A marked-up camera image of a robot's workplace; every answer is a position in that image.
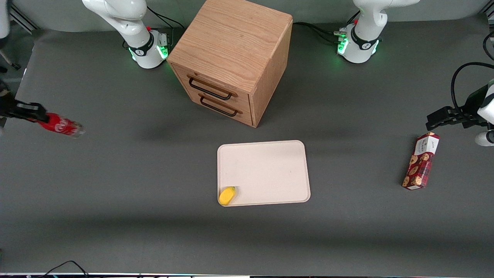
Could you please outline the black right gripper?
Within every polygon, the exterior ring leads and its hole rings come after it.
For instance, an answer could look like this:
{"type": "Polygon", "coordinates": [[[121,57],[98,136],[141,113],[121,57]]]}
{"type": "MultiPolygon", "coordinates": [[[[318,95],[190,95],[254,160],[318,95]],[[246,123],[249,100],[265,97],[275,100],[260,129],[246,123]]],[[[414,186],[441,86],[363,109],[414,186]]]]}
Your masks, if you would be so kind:
{"type": "Polygon", "coordinates": [[[0,117],[18,118],[29,122],[39,122],[39,116],[46,116],[46,109],[40,103],[17,102],[7,83],[0,80],[0,117]]]}

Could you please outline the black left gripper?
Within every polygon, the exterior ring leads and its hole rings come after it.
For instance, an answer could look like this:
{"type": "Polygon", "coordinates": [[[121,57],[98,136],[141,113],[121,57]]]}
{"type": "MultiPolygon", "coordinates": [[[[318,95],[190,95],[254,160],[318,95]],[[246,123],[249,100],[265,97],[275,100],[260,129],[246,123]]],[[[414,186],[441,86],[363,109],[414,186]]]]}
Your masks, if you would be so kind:
{"type": "MultiPolygon", "coordinates": [[[[465,102],[465,118],[468,119],[463,123],[463,128],[471,128],[475,125],[480,127],[487,127],[487,121],[478,116],[478,109],[483,104],[487,91],[491,86],[489,84],[475,90],[467,97],[465,102]]],[[[464,121],[457,110],[451,106],[444,106],[433,113],[427,115],[426,128],[428,131],[432,131],[435,128],[444,125],[460,124],[464,121]]]]}

